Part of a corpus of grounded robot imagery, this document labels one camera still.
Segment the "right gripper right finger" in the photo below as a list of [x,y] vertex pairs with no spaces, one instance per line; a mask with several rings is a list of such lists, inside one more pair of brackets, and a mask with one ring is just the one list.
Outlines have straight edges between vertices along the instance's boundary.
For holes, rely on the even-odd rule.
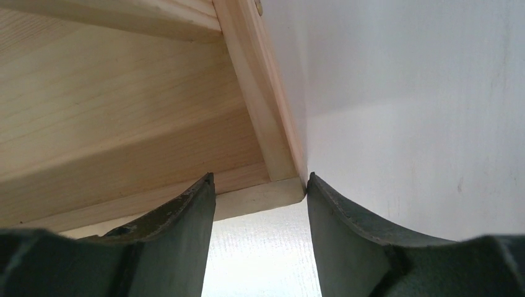
[[523,235],[425,235],[356,204],[314,173],[306,200],[323,296],[524,295]]

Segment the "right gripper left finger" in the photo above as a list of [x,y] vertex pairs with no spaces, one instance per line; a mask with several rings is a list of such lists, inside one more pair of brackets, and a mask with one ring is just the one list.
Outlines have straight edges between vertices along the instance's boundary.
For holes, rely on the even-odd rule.
[[205,174],[103,236],[1,230],[2,296],[200,296],[216,194]]

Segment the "wooden hanger stand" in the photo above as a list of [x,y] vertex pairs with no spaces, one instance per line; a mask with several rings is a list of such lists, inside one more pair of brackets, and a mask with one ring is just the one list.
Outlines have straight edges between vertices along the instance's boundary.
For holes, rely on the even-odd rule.
[[2,1],[1,226],[100,234],[206,173],[215,219],[304,198],[261,1]]

